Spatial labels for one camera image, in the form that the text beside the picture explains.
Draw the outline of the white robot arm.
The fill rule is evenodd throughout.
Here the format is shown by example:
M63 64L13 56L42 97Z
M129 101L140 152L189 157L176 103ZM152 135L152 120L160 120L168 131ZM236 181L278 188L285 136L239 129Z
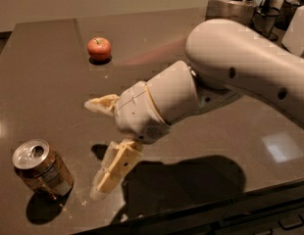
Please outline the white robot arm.
M304 129L304 59L280 49L247 26L224 19L199 24L177 61L121 95L85 102L114 119L124 136L112 142L96 173L90 196L102 200L139 163L144 145L173 124L214 111L245 94L264 102Z

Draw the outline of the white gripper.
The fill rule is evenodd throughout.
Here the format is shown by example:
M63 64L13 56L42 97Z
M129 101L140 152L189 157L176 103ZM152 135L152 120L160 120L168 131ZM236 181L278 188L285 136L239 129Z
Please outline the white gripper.
M134 84L120 97L109 94L89 99L84 107L93 113L114 115L118 130L132 139L121 143L112 141L108 146L90 190L90 198L99 201L109 195L140 162L143 156L141 143L158 141L170 132L170 126L156 110L147 83L143 81Z

